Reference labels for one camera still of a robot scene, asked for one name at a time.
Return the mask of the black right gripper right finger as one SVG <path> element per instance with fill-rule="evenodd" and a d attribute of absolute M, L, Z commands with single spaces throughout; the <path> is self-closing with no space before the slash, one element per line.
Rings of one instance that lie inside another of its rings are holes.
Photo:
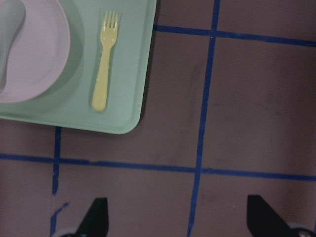
<path fill-rule="evenodd" d="M 253 237 L 314 237 L 303 227 L 291 227 L 260 195 L 247 197 L 247 227 Z"/>

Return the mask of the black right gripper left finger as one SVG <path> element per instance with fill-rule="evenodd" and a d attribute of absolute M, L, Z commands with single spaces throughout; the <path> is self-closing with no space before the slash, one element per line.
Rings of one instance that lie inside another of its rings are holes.
<path fill-rule="evenodd" d="M 75 237 L 106 237 L 109 231 L 108 202 L 96 198 L 76 230 Z"/>

